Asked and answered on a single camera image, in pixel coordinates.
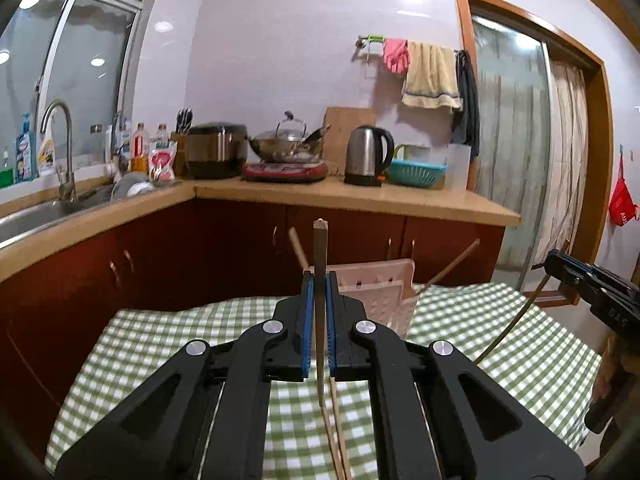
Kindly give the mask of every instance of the stainless steel sink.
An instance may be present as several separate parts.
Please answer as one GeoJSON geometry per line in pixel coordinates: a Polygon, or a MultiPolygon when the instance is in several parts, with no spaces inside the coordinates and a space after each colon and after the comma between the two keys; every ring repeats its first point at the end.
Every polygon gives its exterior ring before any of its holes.
{"type": "Polygon", "coordinates": [[[0,249],[71,216],[107,205],[112,189],[113,184],[96,187],[72,202],[52,200],[0,218],[0,249]]]}

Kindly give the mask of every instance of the pink plastic basket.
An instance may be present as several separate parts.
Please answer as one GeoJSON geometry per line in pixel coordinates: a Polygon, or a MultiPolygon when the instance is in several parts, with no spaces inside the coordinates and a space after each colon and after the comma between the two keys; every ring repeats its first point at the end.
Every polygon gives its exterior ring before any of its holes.
{"type": "Polygon", "coordinates": [[[418,303],[418,293],[411,286],[414,269],[410,259],[326,268],[335,271],[341,294],[360,300],[369,319],[388,326],[401,338],[406,337],[418,303]]]}

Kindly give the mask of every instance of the green basket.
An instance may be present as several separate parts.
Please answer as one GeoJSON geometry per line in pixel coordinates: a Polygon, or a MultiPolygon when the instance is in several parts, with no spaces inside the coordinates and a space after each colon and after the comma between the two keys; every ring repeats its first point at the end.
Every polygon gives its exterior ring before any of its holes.
{"type": "Polygon", "coordinates": [[[447,167],[439,164],[410,162],[395,158],[386,168],[386,176],[394,184],[400,186],[421,187],[429,189],[440,180],[447,167]]]}

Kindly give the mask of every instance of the red kitchen cabinet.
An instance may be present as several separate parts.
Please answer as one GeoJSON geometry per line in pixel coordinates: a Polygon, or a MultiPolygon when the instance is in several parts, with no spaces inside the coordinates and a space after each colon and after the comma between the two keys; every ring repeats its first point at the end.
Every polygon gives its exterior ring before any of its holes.
{"type": "Polygon", "coordinates": [[[480,246],[453,269],[439,285],[455,286],[491,281],[500,252],[504,227],[408,218],[402,242],[402,258],[415,262],[414,282],[425,283],[450,264],[476,238],[480,246]]]}
{"type": "Polygon", "coordinates": [[[199,243],[206,250],[210,300],[288,296],[300,292],[301,271],[281,204],[195,200],[199,243]]]}
{"type": "Polygon", "coordinates": [[[203,228],[191,200],[113,230],[131,308],[174,312],[209,301],[203,228]]]}
{"type": "Polygon", "coordinates": [[[63,250],[0,285],[8,335],[62,403],[102,329],[127,308],[112,267],[122,262],[113,232],[63,250]]]}
{"type": "Polygon", "coordinates": [[[323,218],[329,224],[327,263],[354,264],[378,262],[399,257],[405,217],[290,206],[287,208],[287,228],[295,227],[309,264],[312,264],[314,220],[323,218]]]}
{"type": "Polygon", "coordinates": [[[43,460],[71,384],[102,329],[127,308],[113,232],[63,250],[0,284],[0,404],[43,460]]]}

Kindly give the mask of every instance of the stainless steel kettle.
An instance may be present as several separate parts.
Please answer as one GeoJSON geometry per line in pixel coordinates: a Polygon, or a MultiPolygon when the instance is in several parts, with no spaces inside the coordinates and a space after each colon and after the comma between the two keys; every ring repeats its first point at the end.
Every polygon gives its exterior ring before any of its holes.
{"type": "Polygon", "coordinates": [[[347,143],[344,181],[356,186],[381,186],[379,177],[391,164],[394,156],[394,138],[384,128],[363,124],[351,132],[347,143]],[[386,155],[382,156],[382,139],[386,142],[386,155]]]}

